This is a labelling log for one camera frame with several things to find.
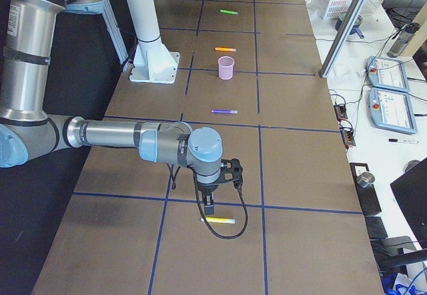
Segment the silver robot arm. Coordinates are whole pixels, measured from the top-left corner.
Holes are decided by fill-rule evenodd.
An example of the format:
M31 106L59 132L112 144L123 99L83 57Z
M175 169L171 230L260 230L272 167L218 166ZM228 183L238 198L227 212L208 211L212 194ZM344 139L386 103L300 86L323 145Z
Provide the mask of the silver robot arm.
M104 0L10 0L1 82L1 166L10 168L64 148L135 148L143 160L188 168L200 214L214 213L214 190L232 182L240 192L243 169L222 158L220 134L183 121L96 121L48 115L43 99L56 17L66 11L99 14Z

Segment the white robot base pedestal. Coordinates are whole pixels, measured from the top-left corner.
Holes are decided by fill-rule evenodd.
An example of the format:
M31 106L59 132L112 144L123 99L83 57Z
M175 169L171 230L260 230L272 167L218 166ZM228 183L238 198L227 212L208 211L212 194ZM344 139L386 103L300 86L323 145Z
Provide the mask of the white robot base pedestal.
M180 54L170 52L161 40L154 0L126 0L137 37L129 79L138 83L172 84Z

